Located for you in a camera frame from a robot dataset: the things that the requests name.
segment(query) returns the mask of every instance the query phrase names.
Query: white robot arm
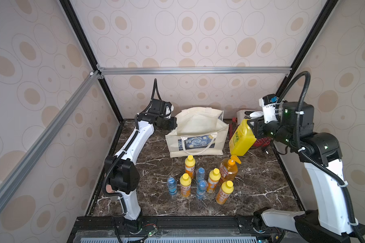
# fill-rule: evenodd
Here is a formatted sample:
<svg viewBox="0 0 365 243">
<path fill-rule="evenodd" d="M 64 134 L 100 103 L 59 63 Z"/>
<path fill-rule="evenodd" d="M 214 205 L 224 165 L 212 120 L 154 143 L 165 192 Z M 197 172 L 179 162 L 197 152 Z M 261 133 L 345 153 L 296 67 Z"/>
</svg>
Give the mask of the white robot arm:
<svg viewBox="0 0 365 243">
<path fill-rule="evenodd" d="M 159 99 L 154 98 L 155 91 Z M 118 197 L 124 218 L 128 222 L 127 226 L 132 231 L 141 229 L 142 216 L 136 197 L 136 187 L 139 183 L 139 173 L 135 167 L 136 160 L 155 128 L 168 130 L 177 127 L 176 118 L 171 117 L 173 109 L 170 102 L 161 100 L 155 79 L 149 105 L 135 116 L 134 131 L 114 156 L 107 156 L 105 159 L 107 173 L 102 185 L 103 193 L 109 197 Z M 108 193 L 107 184 L 111 185 L 115 192 Z"/>
<path fill-rule="evenodd" d="M 281 116 L 279 105 L 287 91 L 301 77 L 306 76 L 302 95 L 297 102 L 284 102 Z M 256 138 L 271 137 L 299 155 L 311 178 L 318 210 L 281 211 L 263 208 L 254 213 L 255 228 L 279 227 L 298 232 L 311 243 L 350 243 L 350 237 L 365 242 L 365 226 L 354 217 L 350 194 L 342 172 L 342 153 L 339 142 L 329 133 L 313 132 L 314 107 L 304 103 L 311 76 L 298 74 L 286 90 L 259 100 L 263 117 L 250 120 Z"/>
</svg>

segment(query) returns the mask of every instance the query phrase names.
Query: tote bag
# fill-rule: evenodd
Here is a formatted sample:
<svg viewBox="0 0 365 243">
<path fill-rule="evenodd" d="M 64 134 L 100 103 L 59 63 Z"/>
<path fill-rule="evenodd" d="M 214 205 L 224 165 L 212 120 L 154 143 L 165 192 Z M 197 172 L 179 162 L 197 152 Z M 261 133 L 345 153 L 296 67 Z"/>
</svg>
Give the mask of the tote bag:
<svg viewBox="0 0 365 243">
<path fill-rule="evenodd" d="M 193 107 L 176 115 L 177 128 L 165 136 L 170 157 L 188 155 L 223 155 L 229 126 L 223 111 Z"/>
</svg>

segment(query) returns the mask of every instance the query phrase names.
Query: blue water bottle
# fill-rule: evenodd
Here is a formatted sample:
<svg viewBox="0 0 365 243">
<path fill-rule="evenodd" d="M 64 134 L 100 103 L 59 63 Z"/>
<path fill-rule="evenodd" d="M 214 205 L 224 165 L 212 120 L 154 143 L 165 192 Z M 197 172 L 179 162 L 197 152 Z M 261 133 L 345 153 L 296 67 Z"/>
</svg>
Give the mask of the blue water bottle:
<svg viewBox="0 0 365 243">
<path fill-rule="evenodd" d="M 196 197 L 199 200 L 204 199 L 205 197 L 205 192 L 207 191 L 207 182 L 205 180 L 201 180 L 198 184 L 197 184 L 197 189 L 196 189 Z"/>
<path fill-rule="evenodd" d="M 177 182 L 173 177 L 169 177 L 167 185 L 170 195 L 174 196 L 177 194 Z"/>
<path fill-rule="evenodd" d="M 203 167 L 200 167 L 196 172 L 196 182 L 199 183 L 201 180 L 205 180 L 205 171 Z"/>
</svg>

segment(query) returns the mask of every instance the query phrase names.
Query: plastic bottle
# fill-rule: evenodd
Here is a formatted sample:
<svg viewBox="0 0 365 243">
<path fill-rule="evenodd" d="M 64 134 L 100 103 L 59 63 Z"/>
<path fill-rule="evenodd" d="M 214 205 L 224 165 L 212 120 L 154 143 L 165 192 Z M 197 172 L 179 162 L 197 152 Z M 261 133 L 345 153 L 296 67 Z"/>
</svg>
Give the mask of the plastic bottle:
<svg viewBox="0 0 365 243">
<path fill-rule="evenodd" d="M 209 173 L 209 177 L 208 177 L 208 187 L 207 187 L 208 193 L 214 192 L 215 187 L 219 182 L 219 179 L 220 179 L 219 169 L 215 168 L 215 169 L 211 170 L 211 172 Z"/>
<path fill-rule="evenodd" d="M 230 180 L 223 182 L 218 194 L 216 195 L 216 202 L 220 205 L 224 204 L 234 191 L 234 183 Z"/>
<path fill-rule="evenodd" d="M 207 191 L 207 182 L 205 180 L 201 180 L 198 184 L 197 184 L 197 189 L 196 189 L 196 197 L 199 200 L 204 199 L 205 197 L 205 192 Z"/>
<path fill-rule="evenodd" d="M 243 156 L 256 140 L 253 131 L 248 125 L 248 119 L 243 119 L 229 141 L 230 153 Z"/>
<path fill-rule="evenodd" d="M 200 167 L 196 172 L 196 182 L 199 183 L 201 180 L 205 180 L 205 170 Z"/>
<path fill-rule="evenodd" d="M 185 173 L 187 173 L 191 179 L 193 179 L 193 172 L 195 171 L 195 163 L 196 160 L 192 155 L 188 155 L 188 158 L 185 159 Z"/>
<path fill-rule="evenodd" d="M 168 178 L 168 190 L 169 190 L 169 194 L 174 196 L 175 194 L 177 194 L 177 182 L 173 177 L 169 177 Z"/>
<path fill-rule="evenodd" d="M 237 176 L 238 167 L 235 162 L 240 164 L 239 158 L 236 155 L 231 155 L 230 159 L 224 159 L 222 163 L 220 163 L 220 185 L 223 185 L 223 182 L 226 182 L 228 180 L 233 181 L 234 178 Z"/>
<path fill-rule="evenodd" d="M 189 195 L 191 194 L 191 182 L 192 179 L 190 178 L 190 176 L 185 173 L 180 177 L 180 184 L 181 184 L 181 195 L 183 197 L 189 197 Z"/>
</svg>

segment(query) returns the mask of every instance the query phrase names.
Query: patterned wallpaper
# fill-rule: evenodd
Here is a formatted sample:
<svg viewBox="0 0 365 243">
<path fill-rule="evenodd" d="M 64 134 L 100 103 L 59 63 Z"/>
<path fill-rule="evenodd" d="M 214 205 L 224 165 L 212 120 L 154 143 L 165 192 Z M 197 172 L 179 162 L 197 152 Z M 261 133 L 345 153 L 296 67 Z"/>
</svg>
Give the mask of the patterned wallpaper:
<svg viewBox="0 0 365 243">
<path fill-rule="evenodd" d="M 73 0 L 105 67 L 286 66 L 325 0 Z"/>
<path fill-rule="evenodd" d="M 0 1 L 0 184 L 89 72 L 56 1 Z M 1 213 L 0 242 L 66 242 L 116 127 L 93 85 Z"/>
<path fill-rule="evenodd" d="M 290 65 L 325 0 L 72 0 L 72 3 L 99 64 L 132 68 Z M 225 109 L 226 118 L 231 118 L 240 107 L 257 107 L 255 96 L 273 93 L 277 81 L 284 77 L 283 74 L 205 75 L 206 84 L 200 85 L 200 76 L 108 78 L 114 84 L 110 88 L 115 91 L 124 118 L 133 118 L 149 102 L 154 78 L 159 80 L 162 92 L 167 92 L 165 95 L 173 93 L 165 100 L 172 101 L 177 110 L 212 104 Z M 252 78 L 257 83 L 248 84 L 253 76 L 257 76 Z M 146 85 L 133 86 L 132 82 Z"/>
<path fill-rule="evenodd" d="M 0 1 L 0 184 L 89 72 L 54 0 Z"/>
<path fill-rule="evenodd" d="M 311 72 L 307 102 L 315 107 L 315 131 L 339 140 L 356 218 L 365 224 L 365 0 L 339 3 L 299 70 Z M 303 84 L 286 98 L 297 100 Z M 306 169 L 298 158 L 285 158 L 305 205 L 316 209 Z"/>
<path fill-rule="evenodd" d="M 149 104 L 154 78 L 161 98 L 170 101 L 176 115 L 202 106 L 224 110 L 225 118 L 241 109 L 260 109 L 258 99 L 273 94 L 284 74 L 107 75 L 123 118 L 134 118 Z"/>
<path fill-rule="evenodd" d="M 116 129 L 95 84 L 0 214 L 0 242 L 66 242 L 88 207 Z"/>
</svg>

